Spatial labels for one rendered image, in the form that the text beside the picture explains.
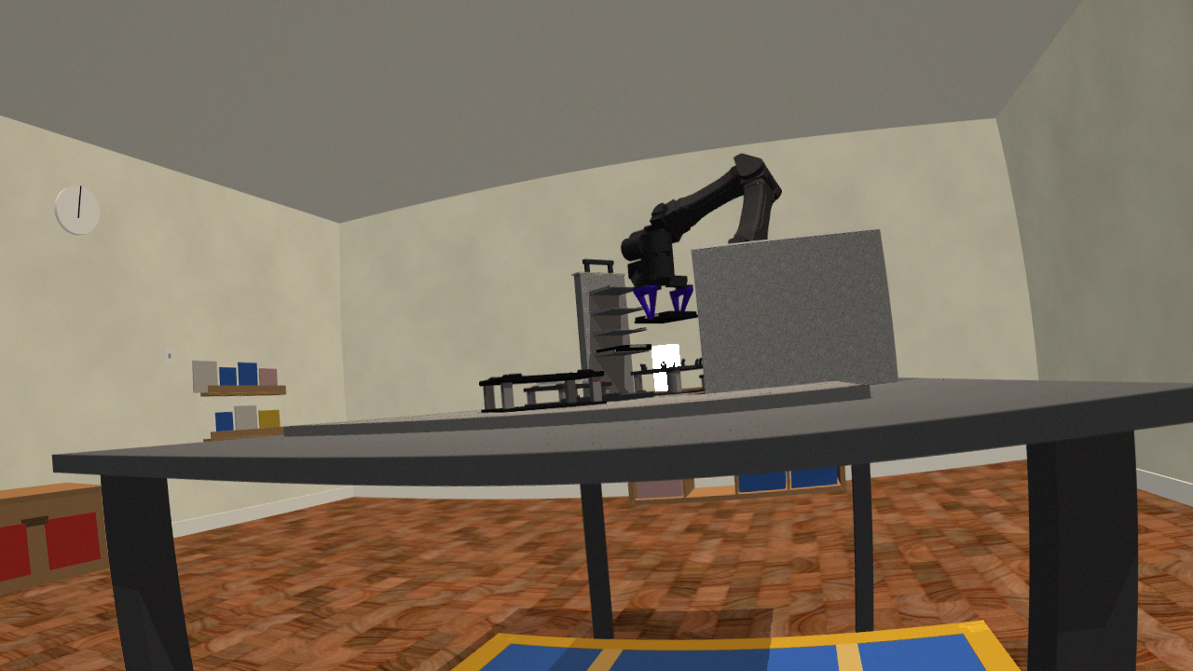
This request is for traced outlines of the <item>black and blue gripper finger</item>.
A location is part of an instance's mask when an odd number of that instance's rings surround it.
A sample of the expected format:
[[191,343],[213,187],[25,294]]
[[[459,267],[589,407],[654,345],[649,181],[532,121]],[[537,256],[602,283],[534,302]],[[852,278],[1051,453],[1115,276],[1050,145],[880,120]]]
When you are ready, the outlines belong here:
[[[685,310],[687,303],[690,303],[690,297],[692,293],[693,293],[693,287],[685,287],[681,289],[676,289],[675,293],[670,293],[674,310]],[[679,297],[681,294],[684,294],[684,300],[680,309]]]
[[[649,319],[649,322],[651,322],[651,320],[653,320],[653,312],[655,310],[655,303],[656,303],[657,287],[642,287],[642,288],[635,289],[633,294],[638,298],[639,303],[642,303],[642,308],[644,308],[645,315]],[[649,295],[649,300],[651,300],[651,309],[648,309],[648,304],[647,304],[645,297],[644,297],[645,294],[648,294]]]

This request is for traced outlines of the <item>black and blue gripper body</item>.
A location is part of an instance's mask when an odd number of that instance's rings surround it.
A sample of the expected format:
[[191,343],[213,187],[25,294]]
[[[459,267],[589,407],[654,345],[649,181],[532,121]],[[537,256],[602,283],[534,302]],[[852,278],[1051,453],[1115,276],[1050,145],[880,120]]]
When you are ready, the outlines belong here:
[[638,279],[639,287],[632,287],[632,290],[651,285],[659,285],[659,290],[662,290],[662,287],[672,287],[675,288],[675,290],[685,287],[692,287],[691,284],[687,284],[690,283],[687,276],[675,275],[672,253],[668,253],[667,256],[665,256],[665,253],[659,253],[659,256],[651,254],[651,273],[653,275],[650,276],[643,277],[643,279]]

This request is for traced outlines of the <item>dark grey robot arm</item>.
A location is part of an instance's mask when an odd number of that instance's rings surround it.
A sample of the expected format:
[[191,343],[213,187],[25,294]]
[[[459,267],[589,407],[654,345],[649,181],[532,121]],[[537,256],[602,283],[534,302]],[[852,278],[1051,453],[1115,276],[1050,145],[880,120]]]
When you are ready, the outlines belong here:
[[[629,279],[633,287],[639,287],[638,279],[651,275],[651,254],[673,253],[672,244],[680,242],[681,235],[690,232],[691,226],[696,226],[712,210],[741,196],[743,196],[743,208],[740,226],[734,238],[728,240],[728,245],[768,240],[771,209],[773,202],[781,196],[781,187],[764,165],[762,158],[740,154],[734,156],[733,170],[727,171],[719,180],[687,197],[672,199],[667,204],[660,203],[653,208],[651,224],[644,226],[644,230],[632,232],[629,239],[623,240],[622,256],[632,261],[628,267]],[[651,233],[645,234],[648,232]],[[638,259],[642,260],[633,261]]]

